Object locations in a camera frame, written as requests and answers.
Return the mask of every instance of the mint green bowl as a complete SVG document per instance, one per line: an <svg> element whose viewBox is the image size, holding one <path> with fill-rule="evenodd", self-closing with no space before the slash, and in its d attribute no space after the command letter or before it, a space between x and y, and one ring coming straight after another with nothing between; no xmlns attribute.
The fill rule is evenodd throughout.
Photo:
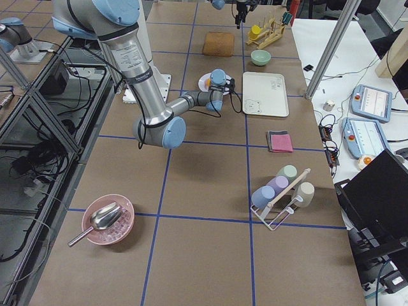
<svg viewBox="0 0 408 306"><path fill-rule="evenodd" d="M271 55L265 50L255 50L251 53L251 60L257 66L265 66L269 63Z"/></svg>

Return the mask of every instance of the black monitor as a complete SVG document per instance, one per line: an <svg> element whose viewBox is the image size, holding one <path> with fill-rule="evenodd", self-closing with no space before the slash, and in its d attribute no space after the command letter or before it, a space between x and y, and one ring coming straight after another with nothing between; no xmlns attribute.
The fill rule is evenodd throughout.
<svg viewBox="0 0 408 306"><path fill-rule="evenodd" d="M357 230L370 230L386 244L408 237L408 170L388 150L343 187L347 201L340 201ZM408 249L389 254L408 279Z"/></svg>

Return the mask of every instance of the metal utensil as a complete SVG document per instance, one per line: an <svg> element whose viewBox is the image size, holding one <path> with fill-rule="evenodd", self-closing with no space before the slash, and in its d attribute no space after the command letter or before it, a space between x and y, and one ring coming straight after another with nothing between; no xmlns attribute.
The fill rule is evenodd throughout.
<svg viewBox="0 0 408 306"><path fill-rule="evenodd" d="M68 242L68 246L72 247L78 241L86 237L94 229L97 231L105 230L111 227L124 213L124 209L116 202L113 202L101 209L95 211L91 215L91 226Z"/></svg>

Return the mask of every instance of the white desk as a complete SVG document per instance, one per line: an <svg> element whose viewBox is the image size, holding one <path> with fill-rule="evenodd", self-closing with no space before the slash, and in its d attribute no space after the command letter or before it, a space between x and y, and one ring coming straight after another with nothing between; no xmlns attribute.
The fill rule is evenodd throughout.
<svg viewBox="0 0 408 306"><path fill-rule="evenodd" d="M320 60L324 48L332 34L336 21L332 20L308 20L296 19L293 25L293 36L295 38L299 57L302 66L308 64L313 65L314 70ZM351 22L348 27L340 45L331 60L331 63L325 73L327 76L335 76L340 73L347 73L352 71L360 71L375 61L375 64L368 69L364 69L359 73L351 73L344 75L342 78L332 78L331 80L322 81L312 98L314 109L321 112L323 116L332 113L336 118L343 119L345 117L356 117L349 109L349 97L353 89L358 84L365 84L372 87L378 87L395 93L398 91L397 87L391 79L378 78L375 73L375 67L379 64L378 56L361 27L357 22ZM307 83L308 79L312 78L313 71L303 71ZM323 110L324 102L328 99L334 100L336 103L331 112ZM340 104L343 102L344 115L340 111ZM397 94L393 100L393 108L408 110L407 103L400 93ZM317 113L316 120L319 122L321 116ZM323 124L332 123L332 118L327 118ZM340 166L337 168L337 174L333 179L334 182L339 182L344 179L352 179L358 172L357 162L353 159L341 142L341 128L342 121L333 128L331 134L333 140L340 147L339 162ZM389 123L382 124L382 129L388 140L399 140L408 138L408 113L391 113L391 120ZM408 147L408 142L391 143L392 151ZM367 305L375 305L375 299L370 298L366 300ZM394 295L379 295L379 304L382 306L403 306L408 303L408 288L404 288Z"/></svg>

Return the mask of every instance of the yellow cup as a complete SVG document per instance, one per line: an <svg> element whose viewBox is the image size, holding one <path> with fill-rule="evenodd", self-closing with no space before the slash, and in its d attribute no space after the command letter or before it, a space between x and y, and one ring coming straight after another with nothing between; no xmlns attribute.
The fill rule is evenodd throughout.
<svg viewBox="0 0 408 306"><path fill-rule="evenodd" d="M249 38L255 40L258 38L258 35L261 33L261 28L258 25L253 25L249 31Z"/></svg>

